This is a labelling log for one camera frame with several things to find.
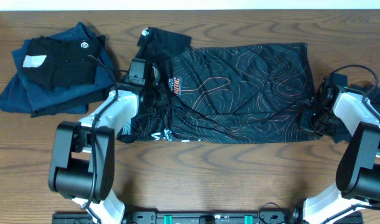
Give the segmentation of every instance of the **dark cloth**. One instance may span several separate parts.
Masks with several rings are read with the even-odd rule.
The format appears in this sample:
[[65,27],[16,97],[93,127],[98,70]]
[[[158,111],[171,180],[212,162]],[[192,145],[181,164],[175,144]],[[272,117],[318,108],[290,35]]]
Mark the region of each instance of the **dark cloth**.
[[46,58],[38,67],[22,66],[22,74],[48,90],[55,86],[94,84],[96,64],[88,60],[88,55],[97,56],[99,49],[98,39],[32,39],[26,52],[27,57],[44,55]]
[[[361,86],[358,86],[358,85],[352,85],[351,86],[352,88],[356,89],[356,90],[361,90],[363,92],[368,92],[370,89],[372,89],[373,85],[370,85],[370,86],[367,86],[365,88],[361,87]],[[369,96],[368,96],[369,100],[371,100],[371,105],[376,109],[377,112],[379,112],[380,114],[380,88],[377,87]],[[343,122],[340,121],[337,129],[336,129],[336,132],[335,132],[335,135],[333,137],[333,141],[335,143],[338,143],[338,142],[341,142],[341,141],[347,141],[347,142],[350,142],[351,140],[351,134],[349,133],[349,131],[347,130],[345,124],[343,124]]]
[[137,57],[158,66],[161,84],[156,88],[166,89],[170,104],[134,117],[120,141],[315,139],[299,130],[301,111],[314,95],[307,44],[195,49],[190,37],[151,27],[138,44]]
[[[97,40],[95,34],[81,22],[75,28],[55,34],[50,38],[67,41]],[[46,90],[30,81],[22,74],[21,69],[29,44],[30,40],[26,40],[21,49],[12,52],[17,74],[0,95],[1,110],[15,113],[30,111],[31,117],[57,113],[86,113],[87,103],[105,100],[106,92],[109,91],[114,80],[101,67],[96,67],[95,83],[92,85],[73,85],[69,88],[56,86],[53,90]],[[114,68],[103,47],[100,48],[98,58],[107,67]],[[24,98],[27,98],[25,102],[28,103],[18,105]]]

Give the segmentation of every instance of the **blue fabric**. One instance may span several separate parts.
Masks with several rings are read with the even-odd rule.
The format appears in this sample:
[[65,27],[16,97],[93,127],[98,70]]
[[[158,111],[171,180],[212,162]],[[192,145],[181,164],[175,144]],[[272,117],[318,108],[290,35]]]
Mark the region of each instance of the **blue fabric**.
[[[79,22],[76,27],[65,32],[50,36],[55,40],[90,40],[97,39],[97,36]],[[17,74],[12,78],[6,89],[0,95],[0,109],[7,112],[31,113],[48,106],[58,105],[66,101],[78,98],[98,90],[110,87],[113,79],[101,67],[96,68],[95,84],[93,85],[75,85],[69,88],[56,87],[53,90],[43,89],[40,85],[28,80],[22,74],[21,66],[24,61],[30,40],[26,40],[21,49],[12,52],[14,63],[17,67]],[[98,58],[110,68],[113,63],[104,48],[100,48]],[[80,105],[59,113],[86,113],[87,106]]]

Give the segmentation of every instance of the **wooden table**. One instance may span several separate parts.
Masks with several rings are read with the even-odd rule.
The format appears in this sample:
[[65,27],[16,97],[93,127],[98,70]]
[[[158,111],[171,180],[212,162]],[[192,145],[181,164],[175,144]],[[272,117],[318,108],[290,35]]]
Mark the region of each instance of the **wooden table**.
[[[187,34],[194,47],[307,42],[318,86],[330,71],[359,63],[380,77],[380,11],[93,11],[0,12],[0,92],[15,74],[11,51],[83,21],[107,36],[120,68],[135,56],[148,26]],[[350,83],[373,78],[347,69]],[[91,111],[98,104],[91,106]],[[50,223],[55,211],[79,211],[47,185],[57,125],[81,115],[30,119],[0,111],[0,223]],[[331,139],[282,144],[116,143],[113,189],[129,206],[159,210],[257,210],[289,207],[335,181],[347,143]],[[366,223],[380,212],[365,211]]]

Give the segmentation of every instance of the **black t-shirt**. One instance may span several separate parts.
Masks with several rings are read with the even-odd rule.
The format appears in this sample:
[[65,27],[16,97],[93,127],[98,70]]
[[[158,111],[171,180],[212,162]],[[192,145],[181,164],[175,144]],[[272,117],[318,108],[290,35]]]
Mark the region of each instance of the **black t-shirt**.
[[294,142],[302,108],[314,95],[307,44],[190,46],[191,37],[156,28],[142,32],[137,58],[158,66],[169,107],[139,114],[123,142]]

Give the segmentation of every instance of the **white logo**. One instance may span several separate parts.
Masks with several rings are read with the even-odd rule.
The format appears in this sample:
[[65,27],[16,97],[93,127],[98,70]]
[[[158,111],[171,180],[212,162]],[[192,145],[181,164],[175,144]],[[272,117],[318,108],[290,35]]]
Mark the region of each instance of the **white logo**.
[[86,43],[86,42],[83,42],[82,44],[80,44],[80,47],[81,47],[81,48],[88,48],[88,47],[89,47],[89,44]]
[[144,30],[142,30],[141,32],[141,35],[148,35],[148,31],[147,31],[148,28],[145,28]]

